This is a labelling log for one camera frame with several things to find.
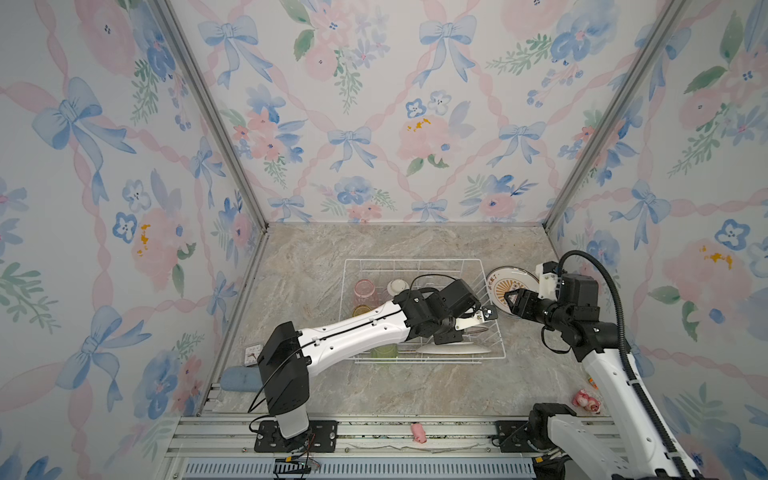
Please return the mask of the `sunburst pattern plate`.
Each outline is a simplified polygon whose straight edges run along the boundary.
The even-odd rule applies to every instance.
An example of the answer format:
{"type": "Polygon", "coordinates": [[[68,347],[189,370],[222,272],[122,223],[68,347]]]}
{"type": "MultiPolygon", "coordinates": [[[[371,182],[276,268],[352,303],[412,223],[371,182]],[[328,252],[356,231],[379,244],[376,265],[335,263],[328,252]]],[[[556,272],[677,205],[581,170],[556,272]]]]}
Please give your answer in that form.
{"type": "Polygon", "coordinates": [[[492,270],[486,278],[486,290],[492,303],[506,313],[510,312],[504,295],[513,290],[538,290],[538,278],[527,270],[503,266],[492,270]]]}

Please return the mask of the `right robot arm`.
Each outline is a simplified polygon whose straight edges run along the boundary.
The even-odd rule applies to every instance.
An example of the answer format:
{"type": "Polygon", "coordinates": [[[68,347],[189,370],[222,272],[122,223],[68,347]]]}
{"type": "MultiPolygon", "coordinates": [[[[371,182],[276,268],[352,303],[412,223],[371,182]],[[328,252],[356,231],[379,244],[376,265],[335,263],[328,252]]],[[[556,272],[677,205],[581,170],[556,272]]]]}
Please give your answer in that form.
{"type": "Polygon", "coordinates": [[[592,479],[700,479],[703,474],[671,433],[634,370],[628,344],[614,323],[600,321],[596,280],[545,274],[538,291],[506,293],[513,315],[560,333],[578,363],[596,381],[602,404],[618,429],[618,455],[587,431],[564,404],[537,403],[512,439],[539,451],[559,449],[592,479]]]}

